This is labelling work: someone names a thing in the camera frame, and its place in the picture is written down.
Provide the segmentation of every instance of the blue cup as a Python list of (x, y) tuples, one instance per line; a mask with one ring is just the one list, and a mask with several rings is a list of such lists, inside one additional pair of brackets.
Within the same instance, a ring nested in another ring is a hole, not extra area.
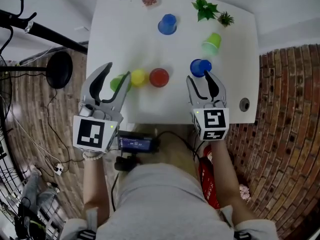
[(177, 19), (172, 14), (166, 14), (158, 24), (158, 30), (164, 35), (172, 35), (177, 30)]
[(195, 59), (190, 64), (190, 71), (196, 78), (202, 78), (205, 76), (205, 71), (211, 71), (212, 66), (209, 60)]

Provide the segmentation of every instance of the bracelet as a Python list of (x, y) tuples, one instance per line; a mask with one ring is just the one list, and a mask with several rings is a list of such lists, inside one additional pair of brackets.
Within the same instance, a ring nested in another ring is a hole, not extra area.
[(98, 160), (100, 158), (102, 158), (104, 156), (105, 153), (100, 153), (99, 155), (97, 156), (92, 156), (92, 157), (89, 157), (85, 154), (85, 152), (82, 153), (82, 156), (85, 160), (87, 161), (94, 161), (94, 160)]

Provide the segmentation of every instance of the red bag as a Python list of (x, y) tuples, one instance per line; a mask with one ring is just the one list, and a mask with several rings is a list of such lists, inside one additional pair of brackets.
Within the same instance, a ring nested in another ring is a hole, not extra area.
[(214, 166), (209, 160), (211, 157), (211, 146), (208, 145), (203, 150), (203, 157), (199, 161), (199, 175), (202, 179), (202, 190), (204, 198), (214, 209), (220, 209), (217, 200), (216, 185), (214, 178)]

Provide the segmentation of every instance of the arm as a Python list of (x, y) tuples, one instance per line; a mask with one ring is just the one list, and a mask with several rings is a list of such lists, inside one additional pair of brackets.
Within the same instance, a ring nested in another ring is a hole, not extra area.
[(232, 206), (234, 225), (257, 219), (240, 196), (239, 182), (226, 143), (223, 140), (212, 141), (211, 151), (216, 198), (220, 206)]
[(83, 203), (83, 219), (86, 218), (86, 211), (95, 207), (98, 207), (98, 227), (109, 218), (109, 196), (102, 159), (84, 162)]

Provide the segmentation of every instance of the white table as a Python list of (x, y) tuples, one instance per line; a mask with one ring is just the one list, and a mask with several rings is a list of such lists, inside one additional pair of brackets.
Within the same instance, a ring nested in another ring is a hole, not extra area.
[[(228, 11), (235, 24), (221, 30), (219, 55), (205, 57), (201, 43), (220, 29), (216, 20), (197, 22), (195, 0), (160, 0), (148, 9), (141, 0), (97, 0), (88, 47), (86, 76), (107, 62), (113, 62), (100, 98), (114, 94), (110, 81), (119, 74), (144, 68), (164, 68), (169, 83), (163, 88), (151, 84), (131, 88), (122, 107), (124, 123), (191, 124), (190, 99), (186, 84), (194, 59), (209, 59), (214, 73), (226, 88), (229, 122), (253, 123), (259, 90), (259, 54), (255, 17), (243, 9), (217, 0), (220, 12)], [(176, 16), (177, 30), (163, 35), (157, 25), (165, 14)], [(202, 95), (209, 96), (205, 78), (197, 78)], [(250, 107), (242, 112), (239, 104), (248, 98)]]

